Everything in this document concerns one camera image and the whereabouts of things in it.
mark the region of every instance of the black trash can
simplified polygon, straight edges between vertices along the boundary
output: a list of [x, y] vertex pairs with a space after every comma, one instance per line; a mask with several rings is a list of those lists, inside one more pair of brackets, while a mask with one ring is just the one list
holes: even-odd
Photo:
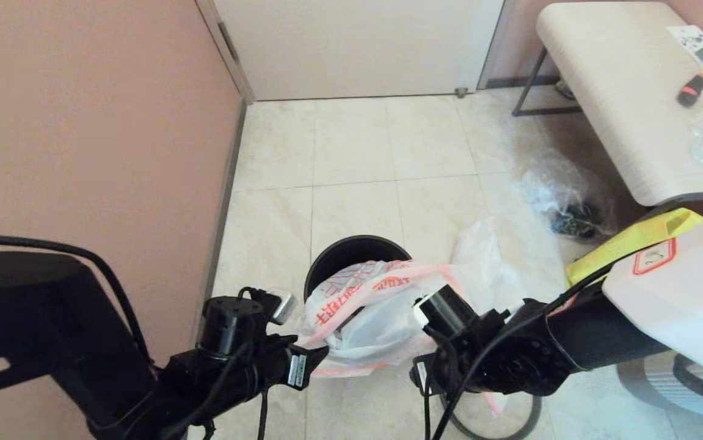
[[350, 236], [324, 249], [310, 265], [305, 279], [304, 299], [330, 276], [350, 265], [363, 262], [393, 262], [410, 260], [410, 255], [396, 243], [379, 236]]

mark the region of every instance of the black cable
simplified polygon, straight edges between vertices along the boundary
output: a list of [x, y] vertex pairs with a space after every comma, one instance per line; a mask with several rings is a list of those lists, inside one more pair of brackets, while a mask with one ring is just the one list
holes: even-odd
[[421, 385], [424, 392], [424, 440], [430, 440], [430, 379], [432, 379], [433, 365], [435, 365], [435, 356], [430, 361], [430, 365], [427, 366], [427, 373], [424, 374], [424, 384]]
[[422, 390], [424, 390], [424, 440], [430, 440], [430, 393], [429, 385], [432, 379], [432, 369], [435, 367], [435, 360], [438, 358], [440, 351], [446, 351], [446, 356], [449, 359], [449, 369], [451, 374], [450, 386], [454, 385], [454, 379], [457, 378], [459, 371], [457, 370], [457, 351], [454, 350], [454, 345], [446, 339], [446, 337], [441, 334], [441, 332], [436, 331], [431, 326], [427, 325], [422, 328], [428, 336], [432, 337], [438, 344], [435, 348], [435, 353], [433, 354], [430, 365], [426, 367], [426, 374], [424, 374], [424, 384], [422, 384]]
[[267, 426], [267, 392], [270, 388], [264, 388], [261, 392], [261, 409], [259, 410], [259, 437], [257, 440], [264, 440], [264, 429]]
[[253, 287], [243, 287], [242, 289], [240, 289], [240, 292], [237, 292], [237, 299], [242, 298], [242, 295], [245, 292], [248, 292], [248, 294], [250, 295], [252, 292], [255, 293], [256, 289], [254, 289]]
[[198, 417], [204, 415], [204, 413], [207, 412], [207, 409], [209, 409], [209, 407], [213, 404], [213, 401], [218, 396], [218, 393], [220, 393], [220, 389], [223, 388], [224, 382], [226, 382], [226, 377], [229, 375], [229, 373], [231, 373], [232, 368], [235, 366], [240, 356], [242, 356], [242, 354], [245, 353], [245, 351], [252, 346], [253, 343], [250, 340], [246, 340], [246, 342], [242, 343], [242, 345], [237, 348], [235, 353], [232, 354], [231, 358], [226, 362], [223, 371], [218, 376], [218, 379], [216, 379], [215, 383], [209, 390], [209, 393], [207, 393], [206, 398], [204, 399], [204, 401], [202, 401], [200, 406], [196, 407], [192, 412], [189, 413], [189, 415], [184, 417], [183, 420], [180, 420], [178, 423], [172, 424], [171, 426], [162, 429], [161, 435], [159, 435], [159, 437], [164, 440], [173, 438], [175, 437], [175, 435], [179, 434], [185, 429], [188, 429], [189, 424], [194, 423], [194, 421], [197, 420]]
[[515, 334], [516, 332], [521, 331], [521, 329], [525, 328], [526, 326], [529, 326], [531, 323], [535, 322], [539, 318], [546, 318], [547, 315], [550, 313], [554, 312], [555, 309], [558, 307], [562, 306], [566, 301], [568, 301], [571, 297], [574, 297], [578, 292], [580, 292], [582, 289], [585, 287], [589, 286], [589, 284], [592, 284], [592, 282], [595, 282], [598, 278], [602, 277], [606, 273], [611, 270], [611, 267], [615, 265], [617, 262], [619, 262], [622, 259], [626, 259], [627, 257], [641, 251], [642, 249], [637, 249], [633, 252], [630, 252], [628, 254], [623, 255], [622, 257], [617, 258], [613, 262], [608, 263], [607, 265], [604, 265], [603, 267], [599, 268], [595, 272], [589, 274], [586, 276], [586, 278], [582, 279], [581, 281], [577, 282], [577, 284], [574, 284], [574, 286], [569, 287], [566, 292], [562, 293], [560, 296], [558, 296], [554, 301], [551, 303], [547, 304], [544, 306], [543, 309], [541, 309], [540, 312], [536, 313], [535, 315], [531, 315], [528, 318], [525, 318], [519, 323], [516, 323], [514, 326], [511, 326], [511, 328], [505, 329], [505, 331], [500, 332], [497, 334], [496, 337], [494, 337], [490, 343], [484, 347], [484, 349], [477, 354], [476, 357], [474, 357], [473, 362], [471, 363], [471, 367], [468, 369], [468, 371], [465, 373], [465, 375], [462, 377], [462, 380], [460, 381], [460, 385], [454, 390], [452, 395], [449, 397], [449, 404], [446, 406], [446, 410], [443, 412], [443, 415], [441, 416], [440, 422], [438, 422], [438, 427], [435, 429], [435, 435], [432, 437], [433, 440], [440, 440], [441, 436], [443, 435], [443, 432], [446, 430], [447, 424], [449, 424], [449, 421], [451, 420], [452, 415], [454, 414], [454, 409], [457, 407], [457, 404], [460, 402], [460, 398], [462, 397], [463, 390], [468, 386], [468, 382], [471, 381], [471, 377], [473, 376], [474, 373], [476, 373], [476, 370], [479, 368], [479, 366], [482, 364], [482, 361], [484, 358], [490, 354], [490, 352], [499, 345], [502, 340], [510, 337], [511, 335]]
[[72, 254], [78, 257], [83, 257], [84, 259], [92, 262], [99, 271], [104, 275], [106, 282], [108, 282], [109, 287], [111, 287], [112, 292], [117, 298], [117, 302], [120, 304], [120, 309], [123, 311], [123, 315], [126, 317], [126, 322], [128, 323], [128, 328], [131, 330], [131, 336], [134, 338], [134, 343], [136, 344], [139, 352], [153, 364], [153, 359], [150, 359], [150, 354], [148, 354], [148, 348], [145, 344], [145, 337], [142, 336], [142, 331], [139, 329], [139, 322], [134, 314], [134, 309], [131, 307], [131, 303], [128, 302], [128, 297], [126, 292], [123, 290], [122, 284], [115, 276], [112, 268], [97, 254], [91, 251], [83, 249], [81, 247], [72, 246], [70, 244], [58, 243], [55, 241], [48, 240], [35, 240], [31, 238], [22, 238], [16, 236], [0, 236], [0, 246], [15, 246], [19, 248], [35, 248], [35, 249], [45, 249], [47, 251], [61, 252], [64, 254]]
[[[530, 406], [530, 415], [528, 416], [528, 420], [525, 421], [522, 428], [519, 428], [514, 434], [507, 435], [506, 437], [487, 438], [476, 434], [476, 432], [473, 432], [470, 428], [466, 427], [456, 414], [451, 415], [451, 423], [455, 428], [457, 428], [458, 431], [463, 433], [465, 437], [471, 438], [471, 440], [524, 440], [524, 438], [530, 435], [530, 433], [533, 432], [533, 429], [536, 428], [536, 424], [538, 424], [539, 417], [541, 416], [542, 404], [541, 396], [533, 396], [533, 404]], [[443, 406], [444, 411], [446, 411], [446, 405], [446, 395], [441, 394], [441, 406]]]
[[213, 419], [207, 420], [202, 426], [205, 428], [205, 436], [202, 440], [211, 440], [213, 433], [215, 432], [215, 422]]
[[703, 379], [688, 371], [688, 367], [694, 364], [695, 362], [688, 357], [678, 354], [674, 358], [672, 374], [687, 389], [703, 397]]

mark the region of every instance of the clear plastic bag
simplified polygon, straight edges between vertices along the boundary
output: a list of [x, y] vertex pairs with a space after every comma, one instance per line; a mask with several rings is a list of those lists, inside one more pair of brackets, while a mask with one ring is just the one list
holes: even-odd
[[602, 240], [617, 233], [614, 200], [606, 184], [557, 151], [531, 158], [518, 187], [555, 233], [581, 240]]

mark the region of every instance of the white door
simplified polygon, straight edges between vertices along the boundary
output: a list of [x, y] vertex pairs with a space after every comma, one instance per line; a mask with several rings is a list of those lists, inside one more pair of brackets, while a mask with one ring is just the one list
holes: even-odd
[[476, 90], [504, 0], [214, 0], [257, 100]]

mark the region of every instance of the tile floor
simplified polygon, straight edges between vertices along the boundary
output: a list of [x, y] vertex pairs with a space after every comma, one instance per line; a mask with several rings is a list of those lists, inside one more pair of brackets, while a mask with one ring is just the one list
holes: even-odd
[[[641, 214], [582, 114], [510, 116], [519, 89], [455, 97], [354, 98], [256, 103], [248, 109], [214, 295], [240, 287], [282, 287], [301, 297], [310, 263], [335, 240], [387, 237], [428, 262], [448, 262], [457, 234], [482, 217], [497, 220], [502, 256], [535, 279], [561, 268], [541, 257], [559, 247], [566, 262], [587, 245], [549, 233], [510, 184], [522, 159], [556, 148], [607, 180], [620, 222]], [[555, 100], [549, 87], [530, 98]], [[557, 292], [534, 292], [544, 299]], [[286, 334], [285, 328], [272, 329]], [[530, 398], [514, 395], [493, 420], [479, 398], [458, 412], [489, 436], [510, 434]], [[633, 398], [614, 368], [581, 373], [545, 398], [532, 439], [703, 438], [703, 417], [666, 412]], [[267, 438], [421, 438], [421, 398], [407, 365], [367, 378], [316, 379], [305, 390], [270, 391]], [[260, 399], [216, 420], [214, 438], [256, 438]], [[440, 403], [432, 402], [433, 427]], [[202, 438], [192, 428], [189, 438]], [[460, 440], [453, 427], [444, 438]]]

